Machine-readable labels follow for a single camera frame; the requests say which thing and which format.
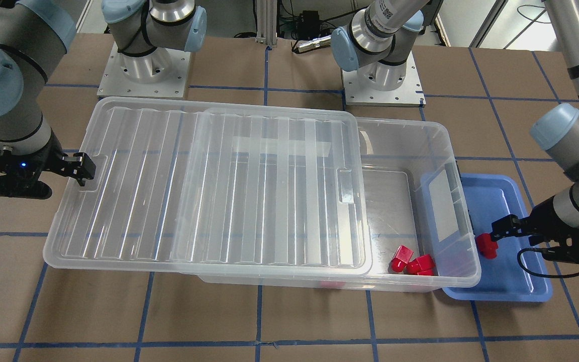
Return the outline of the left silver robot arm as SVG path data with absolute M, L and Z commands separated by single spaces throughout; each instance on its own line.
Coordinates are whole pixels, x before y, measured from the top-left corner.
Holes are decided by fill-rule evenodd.
M 566 62 L 579 101 L 579 1 L 546 1 L 544 11 Z M 413 101 L 397 91 L 404 87 L 415 37 L 423 28 L 423 1 L 375 1 L 354 12 L 351 21 L 331 33 L 333 57 L 342 71 L 350 105 L 425 106 L 416 90 Z M 548 261 L 579 265 L 579 108 L 558 103 L 529 131 L 545 153 L 560 165 L 570 187 L 533 208 L 523 219 L 496 221 L 491 241 L 528 236 L 531 247 L 518 252 L 540 253 Z

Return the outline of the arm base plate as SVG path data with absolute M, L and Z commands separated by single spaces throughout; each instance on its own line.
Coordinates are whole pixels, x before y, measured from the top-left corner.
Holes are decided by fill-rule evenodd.
M 413 53 L 398 66 L 379 62 L 341 71 L 345 101 L 353 106 L 423 107 L 427 104 Z
M 119 53 L 113 44 L 97 96 L 183 99 L 192 55 L 157 48 L 144 57 L 129 57 Z

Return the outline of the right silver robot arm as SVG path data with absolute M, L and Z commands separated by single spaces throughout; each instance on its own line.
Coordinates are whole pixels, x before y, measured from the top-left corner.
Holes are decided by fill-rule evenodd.
M 206 36 L 207 11 L 193 1 L 103 1 L 101 12 L 132 81 L 168 74 L 165 51 L 199 51 Z M 63 151 L 37 101 L 75 34 L 69 13 L 53 1 L 0 7 L 0 197 L 48 199 L 43 172 L 79 186 L 95 177 L 88 154 Z

